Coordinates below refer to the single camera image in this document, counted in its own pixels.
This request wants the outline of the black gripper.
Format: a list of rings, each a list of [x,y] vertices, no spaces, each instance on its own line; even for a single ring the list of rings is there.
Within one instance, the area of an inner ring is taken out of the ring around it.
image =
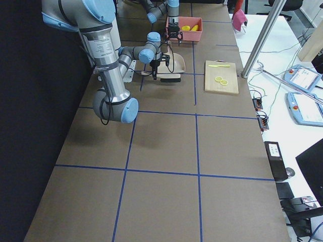
[[[157,68],[161,62],[161,56],[162,56],[161,52],[156,53],[153,57],[153,60],[150,62],[150,66],[152,68],[152,77],[154,80],[157,79],[157,72],[156,71],[157,71]]]
[[[183,41],[183,33],[179,32],[179,30],[178,17],[168,17],[168,38],[178,38],[178,45],[180,46]]]

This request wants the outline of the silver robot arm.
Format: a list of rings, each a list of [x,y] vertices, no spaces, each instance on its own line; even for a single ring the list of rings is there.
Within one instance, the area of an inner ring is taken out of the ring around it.
[[[158,18],[167,15],[168,26],[166,27],[164,40],[176,39],[178,44],[183,41],[183,33],[179,27],[179,1],[164,1],[159,6],[155,6],[151,1],[138,1],[146,11],[147,18],[154,24]]]
[[[45,24],[63,31],[79,32],[85,41],[103,87],[93,100],[93,110],[103,120],[131,123],[139,104],[125,88],[123,78],[133,60],[149,64],[160,56],[160,34],[150,32],[144,46],[119,47],[113,1],[42,1]]]

